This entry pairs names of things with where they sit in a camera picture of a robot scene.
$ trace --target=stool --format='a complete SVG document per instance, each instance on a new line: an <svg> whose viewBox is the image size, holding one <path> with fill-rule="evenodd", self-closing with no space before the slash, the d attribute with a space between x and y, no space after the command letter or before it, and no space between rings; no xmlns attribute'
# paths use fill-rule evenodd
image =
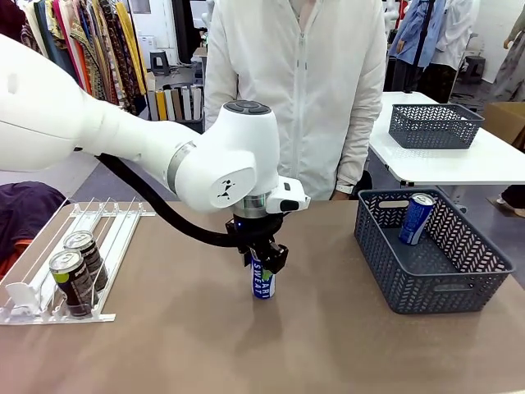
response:
<svg viewBox="0 0 525 394"><path fill-rule="evenodd" d="M170 63L167 62L166 52L151 52L149 54L149 61L151 64L151 71L155 76L170 75Z"/></svg>
<svg viewBox="0 0 525 394"><path fill-rule="evenodd" d="M481 56L467 56L467 71L461 77L462 84L480 84L485 71L486 59Z"/></svg>

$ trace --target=robot logo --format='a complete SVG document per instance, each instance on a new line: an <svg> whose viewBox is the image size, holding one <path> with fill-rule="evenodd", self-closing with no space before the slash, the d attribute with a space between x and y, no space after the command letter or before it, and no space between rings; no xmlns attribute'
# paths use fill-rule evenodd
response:
<svg viewBox="0 0 525 394"><path fill-rule="evenodd" d="M223 181L222 184L224 185L224 193L218 195L217 198L226 197L227 199L230 199L230 194L228 193L228 190L232 188L233 186L235 186L235 183L232 184L231 181L228 180L228 181Z"/></svg>

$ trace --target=gray basket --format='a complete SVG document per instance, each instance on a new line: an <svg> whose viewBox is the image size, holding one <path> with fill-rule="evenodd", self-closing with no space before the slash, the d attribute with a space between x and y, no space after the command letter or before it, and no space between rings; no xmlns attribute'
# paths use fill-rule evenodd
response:
<svg viewBox="0 0 525 394"><path fill-rule="evenodd" d="M396 104L390 135L406 149L468 149L483 121L457 104Z"/></svg>
<svg viewBox="0 0 525 394"><path fill-rule="evenodd" d="M407 212L399 202L418 192L431 195L436 205L419 244L410 246L398 238ZM355 237L386 302L398 314L481 310L514 270L438 190L359 193Z"/></svg>

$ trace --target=blue can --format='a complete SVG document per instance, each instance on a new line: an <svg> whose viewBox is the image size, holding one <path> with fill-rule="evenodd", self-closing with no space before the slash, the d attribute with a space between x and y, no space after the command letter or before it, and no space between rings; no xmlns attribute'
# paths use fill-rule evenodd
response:
<svg viewBox="0 0 525 394"><path fill-rule="evenodd" d="M267 271L261 262L252 256L252 293L260 300L272 298L276 292L276 276Z"/></svg>
<svg viewBox="0 0 525 394"><path fill-rule="evenodd" d="M424 193L410 197L409 210L404 218L399 239L407 245L417 245L436 201Z"/></svg>

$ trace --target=jacket zipper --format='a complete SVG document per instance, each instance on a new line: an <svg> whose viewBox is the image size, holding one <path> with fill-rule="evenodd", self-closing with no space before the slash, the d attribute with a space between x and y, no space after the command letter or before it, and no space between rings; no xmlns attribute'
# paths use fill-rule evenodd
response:
<svg viewBox="0 0 525 394"><path fill-rule="evenodd" d="M304 117L304 91L306 90L306 55L305 55L305 37L304 32L299 36L299 58L297 60L297 69L295 71L295 92L294 92L294 112L295 112L295 128L294 128L294 152L292 154L292 168L291 176L293 178L299 177L299 150L301 148L301 139L303 137L303 117Z"/></svg>

